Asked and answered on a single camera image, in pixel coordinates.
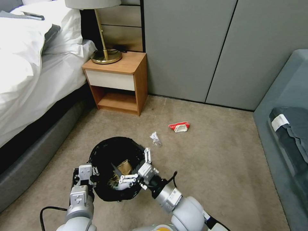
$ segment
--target phone on bed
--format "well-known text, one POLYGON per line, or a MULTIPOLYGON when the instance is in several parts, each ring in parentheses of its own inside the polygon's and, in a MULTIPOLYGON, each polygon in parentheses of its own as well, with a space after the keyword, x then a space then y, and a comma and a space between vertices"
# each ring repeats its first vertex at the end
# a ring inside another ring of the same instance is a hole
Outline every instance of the phone on bed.
POLYGON ((24 11, 22 11, 22 12, 24 13, 25 16, 31 17, 33 19, 41 20, 41 21, 45 20, 44 16, 42 16, 42 15, 33 14, 33 13, 29 13, 29 12, 24 12, 24 11))

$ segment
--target gold lamp base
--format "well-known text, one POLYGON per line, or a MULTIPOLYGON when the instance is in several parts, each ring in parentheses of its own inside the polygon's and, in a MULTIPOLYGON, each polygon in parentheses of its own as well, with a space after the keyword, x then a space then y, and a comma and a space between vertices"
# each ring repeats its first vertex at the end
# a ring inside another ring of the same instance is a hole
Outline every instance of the gold lamp base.
POLYGON ((115 50, 115 49, 107 49, 108 52, 108 58, 105 58, 104 51, 95 51, 91 55, 91 60, 94 63, 97 64, 111 64, 119 61, 122 58, 121 51, 115 50))

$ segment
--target lamp stem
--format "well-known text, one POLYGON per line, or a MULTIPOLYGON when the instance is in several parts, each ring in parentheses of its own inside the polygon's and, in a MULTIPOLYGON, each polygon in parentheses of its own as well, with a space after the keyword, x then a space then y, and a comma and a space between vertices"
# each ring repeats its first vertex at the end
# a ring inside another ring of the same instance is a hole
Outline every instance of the lamp stem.
POLYGON ((100 20, 99 20, 99 14, 98 14, 97 9, 94 9, 94 11, 95 11, 96 20, 97 20, 97 24, 98 24, 98 28, 99 28, 100 38, 102 39, 105 60, 109 60, 109 58, 108 58, 108 51, 106 49, 106 45, 105 45, 105 41, 104 41, 102 25, 101 25, 100 20))

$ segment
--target black trash bag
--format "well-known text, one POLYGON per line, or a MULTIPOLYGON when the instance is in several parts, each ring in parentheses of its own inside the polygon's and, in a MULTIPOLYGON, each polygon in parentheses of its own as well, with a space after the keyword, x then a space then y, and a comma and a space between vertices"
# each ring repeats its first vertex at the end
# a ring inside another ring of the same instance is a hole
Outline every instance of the black trash bag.
POLYGON ((97 167, 99 176, 92 176, 96 182, 94 188, 96 194, 104 201, 121 201, 134 198, 140 191, 141 186, 136 182, 130 188, 116 190, 108 185, 114 176, 114 166, 128 160, 132 167, 132 173, 138 172, 139 167, 145 162, 144 148, 127 137, 113 137, 100 142, 92 150, 88 163, 97 167))

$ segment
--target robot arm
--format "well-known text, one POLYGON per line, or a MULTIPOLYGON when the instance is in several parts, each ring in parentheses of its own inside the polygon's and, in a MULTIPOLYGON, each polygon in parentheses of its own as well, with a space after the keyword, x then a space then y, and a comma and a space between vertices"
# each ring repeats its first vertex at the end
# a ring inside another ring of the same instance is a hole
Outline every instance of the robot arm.
MULTIPOLYGON (((150 150, 145 149, 145 162, 137 174, 122 175, 119 184, 140 184, 144 190, 151 190, 152 197, 167 213, 172 212, 171 222, 177 231, 201 231, 204 225, 210 231, 228 231, 222 223, 206 213, 200 203, 193 197, 183 197, 182 193, 168 183, 174 180, 162 179, 159 171, 151 165, 150 150)), ((80 165, 75 169, 70 194, 70 206, 67 210, 66 223, 57 231, 96 231, 92 224, 94 212, 92 175, 99 175, 92 164, 80 165)))
POLYGON ((169 181, 160 178, 158 170, 145 162, 138 171, 140 184, 144 189, 152 191, 152 197, 167 212, 172 212, 171 222, 178 231, 201 231, 204 225, 208 230, 229 230, 222 223, 204 211, 200 203, 193 197, 183 197, 176 188, 171 187, 169 181))

